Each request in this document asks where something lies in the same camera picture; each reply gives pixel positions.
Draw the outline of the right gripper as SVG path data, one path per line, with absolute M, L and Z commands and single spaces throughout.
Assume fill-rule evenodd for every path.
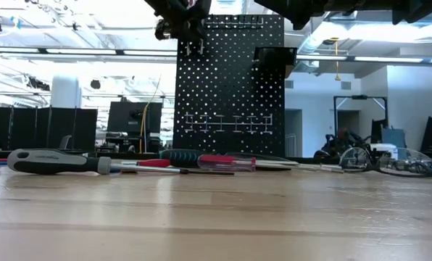
M 294 30 L 301 30 L 311 17 L 322 16 L 328 0 L 254 0 L 293 24 Z

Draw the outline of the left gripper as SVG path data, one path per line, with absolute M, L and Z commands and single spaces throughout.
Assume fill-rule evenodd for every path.
M 204 20 L 209 16 L 212 0 L 144 0 L 156 17 L 172 26 L 172 38 L 200 42 L 206 39 Z

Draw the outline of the blue black handle screwdriver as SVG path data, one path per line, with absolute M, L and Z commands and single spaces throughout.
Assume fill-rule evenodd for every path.
M 168 149 L 159 153 L 159 158 L 169 160 L 173 167 L 198 167 L 198 158 L 204 152 L 195 149 Z

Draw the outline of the red clear handle screwdriver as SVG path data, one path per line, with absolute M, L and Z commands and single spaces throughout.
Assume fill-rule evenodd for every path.
M 308 170 L 308 171 L 329 171 L 333 173 L 342 173 L 340 166 L 336 165 L 307 165 L 293 161 L 275 161 L 257 159 L 256 157 L 238 158 L 228 155 L 203 154 L 198 157 L 197 164 L 199 167 L 218 170 L 218 171 L 284 171 L 284 170 Z

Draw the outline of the clear safety glasses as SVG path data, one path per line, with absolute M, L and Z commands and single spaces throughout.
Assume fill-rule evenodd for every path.
M 432 178 L 432 159 L 406 148 L 379 152 L 353 147 L 341 155 L 338 165 L 347 172 L 376 171 L 402 178 Z

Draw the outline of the large grey black screwdriver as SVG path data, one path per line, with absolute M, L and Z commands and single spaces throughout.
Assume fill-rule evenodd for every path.
M 66 154 L 56 149 L 16 149 L 7 157 L 7 165 L 13 171 L 38 175 L 56 175 L 59 173 L 94 172 L 109 175 L 112 170 L 132 170 L 175 174 L 207 174 L 234 175 L 230 172 L 211 170 L 189 170 L 175 167 L 155 167 L 140 165 L 124 165 L 113 163 L 109 157 L 85 157 L 83 155 Z

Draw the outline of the black pegboard bin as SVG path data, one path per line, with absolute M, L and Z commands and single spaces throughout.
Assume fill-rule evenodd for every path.
M 257 47 L 254 64 L 266 73 L 280 73 L 288 78 L 296 66 L 297 48 L 294 47 Z

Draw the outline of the black metal pegboard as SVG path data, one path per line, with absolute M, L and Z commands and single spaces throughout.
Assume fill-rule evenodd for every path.
M 285 154 L 285 79 L 254 64 L 257 47 L 282 47 L 284 21 L 261 15 L 261 29 L 205 29 L 202 43 L 178 42 L 173 147 L 207 153 Z M 273 115 L 273 134 L 185 132 L 184 115 Z

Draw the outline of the black computer monitor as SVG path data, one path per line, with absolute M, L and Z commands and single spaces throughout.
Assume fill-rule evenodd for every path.
M 126 132 L 138 135 L 141 132 L 142 117 L 145 117 L 146 133 L 159 133 L 162 117 L 162 103 L 112 101 L 107 123 L 108 132 Z

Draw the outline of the person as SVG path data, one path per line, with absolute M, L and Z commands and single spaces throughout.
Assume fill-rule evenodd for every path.
M 347 149 L 361 144 L 361 137 L 348 128 L 339 128 L 336 135 L 327 135 L 323 151 L 332 157 L 341 156 Z

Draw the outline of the white round column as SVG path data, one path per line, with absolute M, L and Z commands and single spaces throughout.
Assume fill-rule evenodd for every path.
M 56 108 L 81 108 L 82 88 L 77 76 L 55 75 L 51 82 L 51 106 Z

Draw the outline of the blue chair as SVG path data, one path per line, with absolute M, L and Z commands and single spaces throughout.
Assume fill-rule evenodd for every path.
M 384 128 L 381 130 L 381 141 L 397 148 L 407 148 L 405 132 L 402 129 Z

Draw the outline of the black partition panels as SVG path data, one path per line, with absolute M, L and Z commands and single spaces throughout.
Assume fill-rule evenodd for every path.
M 0 107 L 0 149 L 70 149 L 91 152 L 98 112 L 80 108 Z

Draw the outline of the silver ceiling duct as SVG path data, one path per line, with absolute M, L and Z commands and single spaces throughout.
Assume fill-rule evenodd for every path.
M 327 12 L 317 27 L 312 28 L 297 49 L 298 54 L 313 54 L 324 41 L 333 44 L 338 40 L 348 39 L 348 30 L 355 24 L 358 11 Z

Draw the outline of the black stand frame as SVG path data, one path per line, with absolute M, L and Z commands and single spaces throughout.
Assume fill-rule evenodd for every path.
M 389 113 L 388 113 L 388 100 L 384 96 L 367 96 L 364 94 L 351 95 L 351 96 L 334 96 L 333 97 L 333 116 L 334 116 L 334 131 L 335 135 L 338 135 L 338 108 L 344 104 L 347 100 L 372 100 L 384 111 L 384 119 L 381 120 L 380 130 L 377 130 L 377 124 L 375 121 L 371 124 L 371 138 L 374 141 L 382 140 L 382 131 L 384 128 L 389 126 Z

